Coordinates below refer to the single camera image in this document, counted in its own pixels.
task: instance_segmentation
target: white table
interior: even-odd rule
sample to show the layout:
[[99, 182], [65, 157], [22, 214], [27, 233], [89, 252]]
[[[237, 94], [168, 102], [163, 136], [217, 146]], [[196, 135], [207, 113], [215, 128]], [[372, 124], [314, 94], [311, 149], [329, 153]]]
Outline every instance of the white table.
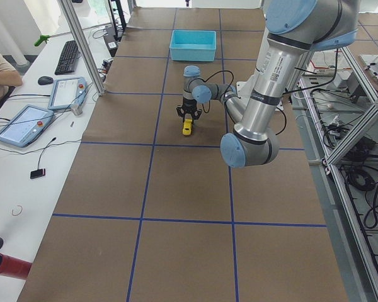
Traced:
[[[103, 39], [92, 38], [96, 29], [86, 30], [89, 46], [97, 67], [110, 54]], [[72, 40], [70, 34], [51, 38], [36, 61], [23, 76], [23, 86], [17, 87], [13, 94], [50, 94], [52, 85], [39, 86], [40, 76], [61, 79], [82, 76], [87, 84], [91, 82], [83, 58], [71, 75], [54, 75], [54, 70], [64, 43]], [[12, 147], [0, 142], [0, 148], [28, 152], [44, 148], [54, 137], [53, 143], [79, 140], [86, 129], [95, 107], [96, 91], [92, 87], [86, 96], [83, 113], [74, 116], [66, 112], [50, 125], [37, 141], [25, 148]], [[49, 98], [15, 97], [10, 98], [0, 109], [0, 117], [12, 118], [26, 104], [47, 108]], [[33, 262], [46, 227], [52, 216], [59, 194], [69, 173], [69, 169], [78, 150], [79, 143], [67, 143], [47, 148], [40, 161], [40, 167], [46, 168], [46, 176], [30, 179], [30, 171], [35, 170], [42, 151], [28, 155], [16, 155], [0, 150], [0, 237], [4, 245], [0, 253]], [[15, 302], [24, 285], [23, 280], [0, 276], [0, 302]]]

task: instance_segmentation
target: yellow object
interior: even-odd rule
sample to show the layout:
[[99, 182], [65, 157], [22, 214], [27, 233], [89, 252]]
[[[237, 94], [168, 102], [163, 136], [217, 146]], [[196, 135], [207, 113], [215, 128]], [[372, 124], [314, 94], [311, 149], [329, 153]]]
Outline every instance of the yellow object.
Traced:
[[192, 120], [185, 118], [185, 121], [183, 122], [182, 134], [183, 135], [192, 134]]

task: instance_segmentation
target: light blue plastic container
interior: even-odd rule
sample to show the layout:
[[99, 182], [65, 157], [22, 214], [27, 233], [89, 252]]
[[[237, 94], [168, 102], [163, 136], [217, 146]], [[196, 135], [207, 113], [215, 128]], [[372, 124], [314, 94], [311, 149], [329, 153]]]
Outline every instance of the light blue plastic container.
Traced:
[[215, 31], [174, 30], [169, 49], [174, 61], [212, 62], [216, 49]]

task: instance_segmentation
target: computer mouse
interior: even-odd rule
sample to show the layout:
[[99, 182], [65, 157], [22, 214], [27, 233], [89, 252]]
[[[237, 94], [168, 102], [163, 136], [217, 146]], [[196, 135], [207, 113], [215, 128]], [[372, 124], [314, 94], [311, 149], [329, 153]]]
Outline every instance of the computer mouse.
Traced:
[[48, 77], [48, 76], [44, 75], [43, 77], [40, 77], [38, 79], [39, 85], [47, 85], [47, 84], [51, 84], [51, 83], [53, 83], [53, 77]]

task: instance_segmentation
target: keyboard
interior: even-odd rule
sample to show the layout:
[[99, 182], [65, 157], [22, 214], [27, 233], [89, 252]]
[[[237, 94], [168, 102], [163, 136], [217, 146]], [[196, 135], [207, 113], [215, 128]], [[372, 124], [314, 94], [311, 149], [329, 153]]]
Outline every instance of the keyboard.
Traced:
[[55, 70], [55, 75], [70, 74], [76, 69], [77, 56], [79, 54], [76, 41], [65, 42], [59, 62]]

